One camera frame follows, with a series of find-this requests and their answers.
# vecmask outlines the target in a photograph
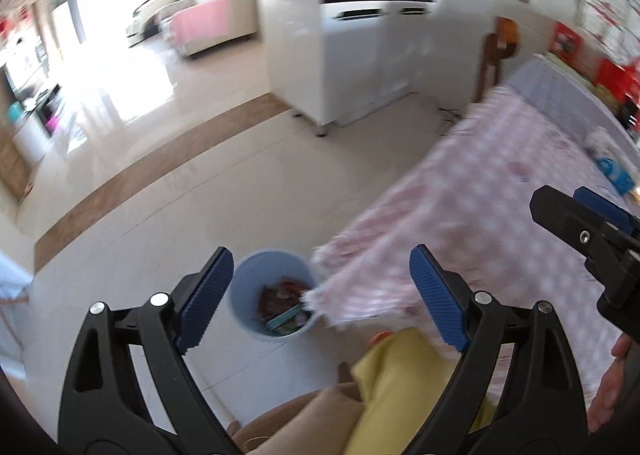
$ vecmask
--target pink blanket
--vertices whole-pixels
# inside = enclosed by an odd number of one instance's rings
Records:
[[[332,276],[308,296],[332,324],[377,315],[422,314],[422,327],[449,354],[409,275],[409,253],[426,244],[443,268],[505,305],[550,301],[577,359],[587,400],[611,362],[618,332],[596,310],[603,287],[584,258],[533,223],[533,191],[587,186],[626,207],[582,150],[506,88],[471,108],[401,181],[315,260]],[[498,383],[508,362],[498,364]]]
[[[220,38],[228,33],[229,0],[211,0],[176,12],[171,18],[171,34],[178,47],[194,40]]]

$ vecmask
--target ribbed blue pad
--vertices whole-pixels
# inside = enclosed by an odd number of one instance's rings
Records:
[[[469,345],[465,314],[447,288],[446,282],[419,247],[411,252],[409,271],[444,342],[455,347],[458,352],[464,352]]]
[[[578,188],[574,192],[574,200],[580,202],[583,206],[587,206],[591,211],[595,211],[603,218],[606,218],[623,233],[630,235],[633,232],[633,227],[629,223],[629,216],[625,210],[620,209],[613,202],[609,202],[590,189],[584,186]]]
[[[225,250],[203,276],[178,316],[180,335],[175,338],[174,344],[182,355],[200,344],[233,275],[234,257]]]

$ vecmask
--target blue bucket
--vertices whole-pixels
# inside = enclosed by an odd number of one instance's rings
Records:
[[[312,314],[302,328],[287,336],[277,336],[266,329],[258,314],[258,299],[265,285],[274,285],[283,276],[301,281],[310,289],[318,286],[316,275],[306,260],[288,251],[264,249],[242,258],[228,289],[231,314],[236,323],[264,341],[283,342],[299,336],[318,318]]]

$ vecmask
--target tile floor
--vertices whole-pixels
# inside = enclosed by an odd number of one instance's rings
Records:
[[[83,48],[65,71],[63,128],[18,210],[18,227],[35,240],[149,152],[269,92],[264,47],[255,39],[228,42],[194,59],[178,56],[160,35],[130,49],[90,51]],[[70,146],[76,123],[86,140]]]
[[[416,164],[437,141],[434,108],[408,96],[326,138],[277,115],[204,152],[129,199],[40,271],[17,313],[34,416],[56,434],[66,363],[89,305],[142,304],[197,271],[218,245],[236,260],[263,247],[309,257]],[[285,343],[247,335],[223,301],[187,355],[242,424],[337,381],[364,351],[363,331],[324,329]],[[145,395],[152,382],[143,378]],[[156,401],[152,413],[163,427]]]

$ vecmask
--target beige sofa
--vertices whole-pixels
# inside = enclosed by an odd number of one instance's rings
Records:
[[[178,11],[211,1],[212,0],[179,0],[160,9],[156,15],[156,23],[163,37],[174,44],[171,24],[172,16]],[[219,43],[258,32],[256,0],[228,0],[228,2],[226,20],[228,30],[226,34],[220,37],[190,40],[188,43],[176,47],[178,53],[182,56],[191,56],[196,52],[213,47]]]

